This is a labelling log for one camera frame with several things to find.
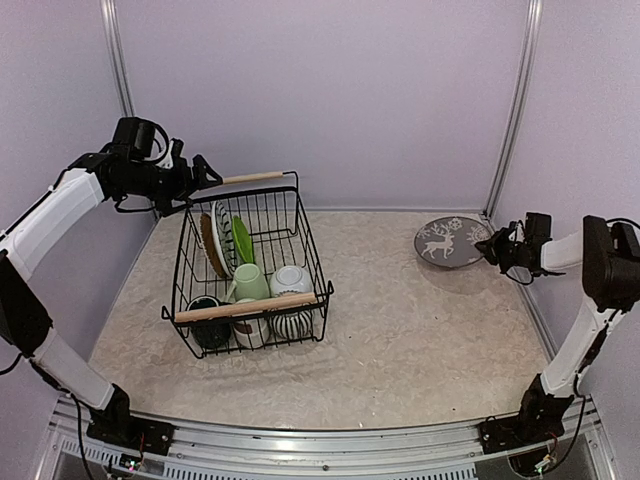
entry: deer design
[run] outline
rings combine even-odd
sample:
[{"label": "deer design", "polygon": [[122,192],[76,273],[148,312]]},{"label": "deer design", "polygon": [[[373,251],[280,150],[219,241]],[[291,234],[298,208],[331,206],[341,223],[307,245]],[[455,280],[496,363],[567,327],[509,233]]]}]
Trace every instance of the deer design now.
[{"label": "deer design", "polygon": [[424,249],[424,251],[422,252],[422,255],[424,256],[425,253],[428,253],[429,255],[431,255],[431,258],[435,259],[436,257],[433,256],[433,252],[435,252],[436,250],[442,250],[444,258],[448,258],[449,254],[453,253],[453,239],[455,238],[453,233],[451,233],[451,226],[450,225],[434,225],[431,227],[431,232],[435,233],[436,235],[443,237],[444,240],[440,240],[440,241],[433,241],[433,242],[427,242],[427,248]]}]

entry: brown plate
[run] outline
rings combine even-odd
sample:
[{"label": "brown plate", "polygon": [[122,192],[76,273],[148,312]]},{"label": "brown plate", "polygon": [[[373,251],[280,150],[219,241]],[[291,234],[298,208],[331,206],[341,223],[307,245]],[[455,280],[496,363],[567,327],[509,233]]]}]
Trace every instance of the brown plate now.
[{"label": "brown plate", "polygon": [[211,222],[211,216],[203,213],[200,215],[200,236],[202,237],[202,243],[204,244],[204,250],[207,253],[207,258],[211,262],[213,270],[218,274],[220,278],[226,278],[227,274],[222,267],[218,253],[216,252],[215,242],[213,240],[213,223]]}]

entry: metal frame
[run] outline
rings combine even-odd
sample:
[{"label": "metal frame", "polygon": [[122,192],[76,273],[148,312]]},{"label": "metal frame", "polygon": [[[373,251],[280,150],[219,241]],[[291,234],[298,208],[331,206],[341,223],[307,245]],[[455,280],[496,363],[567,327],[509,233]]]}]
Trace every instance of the metal frame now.
[{"label": "metal frame", "polygon": [[[581,402],[565,416],[564,440],[572,438]],[[475,478],[475,464],[531,449],[484,455],[476,425],[479,420],[425,427],[379,430],[291,431],[233,427],[136,413],[144,418],[169,421],[176,426],[167,457],[145,455],[145,465],[158,479],[252,478],[446,478],[445,472],[466,472]],[[89,416],[83,418],[86,429]],[[79,456],[76,409],[61,398],[47,431],[47,446],[39,464],[37,480],[51,480],[61,453]],[[600,418],[589,399],[581,434],[589,442],[591,459],[600,480],[615,480],[610,448]],[[106,465],[121,453],[134,454],[84,439],[87,458]]]},{"label": "metal frame", "polygon": [[109,50],[109,60],[113,71],[113,79],[116,83],[116,92],[120,101],[120,109],[125,117],[135,115],[131,90],[127,81],[127,69],[122,52],[122,42],[120,40],[120,30],[118,29],[118,17],[116,13],[115,0],[100,0],[102,10],[102,21],[104,23],[104,33],[107,39]]},{"label": "metal frame", "polygon": [[[520,274],[520,272],[515,271],[514,273],[516,278],[521,282],[525,282],[527,280],[523,275]],[[533,320],[533,324],[535,327],[534,329],[536,331],[536,334],[538,335],[538,340],[540,340],[540,344],[544,349],[545,356],[547,357],[548,361],[551,361],[556,356],[556,353],[558,353],[558,345],[553,340],[551,332],[549,331],[549,328],[544,321],[542,312],[538,308],[536,301],[534,300],[530,290],[528,290],[526,286],[516,284],[516,289],[518,290],[518,294],[520,295],[520,298],[524,303],[529,317],[531,317],[531,320]]]},{"label": "metal frame", "polygon": [[513,157],[513,150],[518,137],[518,130],[522,120],[525,103],[527,100],[527,91],[531,81],[531,72],[533,70],[533,62],[535,58],[536,44],[538,42],[538,33],[540,30],[540,17],[542,15],[542,0],[529,0],[529,11],[527,15],[527,24],[525,27],[524,42],[522,45],[522,55],[520,58],[520,67],[518,69],[518,78],[516,81],[516,89],[511,103],[511,111],[509,112],[509,121],[507,123],[507,132],[502,142],[500,150],[500,160],[496,174],[493,178],[489,198],[485,206],[485,214],[490,219],[493,217],[500,200],[500,194],[504,187],[507,176],[507,170]]}]

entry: mug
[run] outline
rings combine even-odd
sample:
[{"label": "mug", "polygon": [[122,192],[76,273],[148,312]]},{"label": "mug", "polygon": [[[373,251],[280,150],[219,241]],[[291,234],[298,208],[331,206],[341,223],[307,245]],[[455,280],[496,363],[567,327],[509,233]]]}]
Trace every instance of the mug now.
[{"label": "mug", "polygon": [[243,298],[263,300],[269,298],[271,292],[260,268],[255,263],[245,263],[236,268],[224,301],[228,302],[231,295],[235,295],[236,300]]},{"label": "mug", "polygon": [[[253,302],[253,298],[243,298],[236,303]],[[262,318],[242,320],[233,324],[237,342],[245,348],[256,349],[262,347],[271,337],[269,323]]]},{"label": "mug", "polygon": [[[196,310],[199,308],[217,307],[221,304],[216,297],[203,295],[193,300],[187,306],[187,310]],[[215,350],[229,341],[231,337],[231,327],[228,324],[223,325],[206,325],[189,327],[196,343],[203,349]]]}]

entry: gray plate with deer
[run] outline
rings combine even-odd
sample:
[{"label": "gray plate with deer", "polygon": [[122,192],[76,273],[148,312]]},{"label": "gray plate with deer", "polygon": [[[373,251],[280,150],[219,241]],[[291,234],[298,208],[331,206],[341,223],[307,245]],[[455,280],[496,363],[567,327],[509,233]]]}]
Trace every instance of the gray plate with deer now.
[{"label": "gray plate with deer", "polygon": [[474,247],[490,237],[478,221],[465,217],[445,217],[427,223],[416,234],[416,252],[439,267],[458,268],[482,258]]}]

